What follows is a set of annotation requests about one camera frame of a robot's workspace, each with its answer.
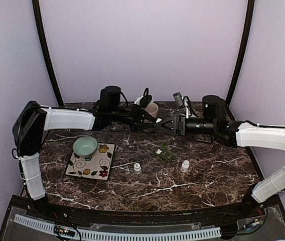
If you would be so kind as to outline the green weekly pill organizer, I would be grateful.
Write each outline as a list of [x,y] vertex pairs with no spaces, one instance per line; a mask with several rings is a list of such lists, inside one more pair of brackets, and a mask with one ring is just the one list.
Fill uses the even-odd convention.
[[159,155],[156,154],[159,158],[161,158],[167,163],[171,162],[175,157],[175,155],[169,150],[168,146],[169,144],[167,142],[163,142],[161,146],[158,148],[162,150],[162,152]]

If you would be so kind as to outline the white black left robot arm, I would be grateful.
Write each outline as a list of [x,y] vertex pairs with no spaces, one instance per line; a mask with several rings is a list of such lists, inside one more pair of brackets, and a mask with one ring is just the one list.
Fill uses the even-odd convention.
[[42,200],[46,196],[39,164],[43,133],[64,129],[101,131],[113,122],[129,126],[132,132],[155,127],[155,119],[146,111],[152,100],[148,89],[132,105],[121,107],[123,97],[120,87],[107,86],[91,109],[50,107],[36,101],[26,104],[12,129],[16,145],[12,156],[19,162],[27,193],[35,201],[33,211],[40,218],[48,219],[53,214],[52,206]]

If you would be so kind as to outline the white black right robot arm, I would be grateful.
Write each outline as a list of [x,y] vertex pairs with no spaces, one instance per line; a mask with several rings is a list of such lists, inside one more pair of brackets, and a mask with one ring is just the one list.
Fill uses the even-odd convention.
[[[227,147],[260,147],[285,151],[285,126],[255,124],[251,121],[227,121],[225,100],[216,95],[202,98],[202,117],[175,115],[156,121],[156,128],[172,136],[211,135]],[[257,204],[285,190],[285,165],[249,189],[238,206],[238,214],[250,217]]]

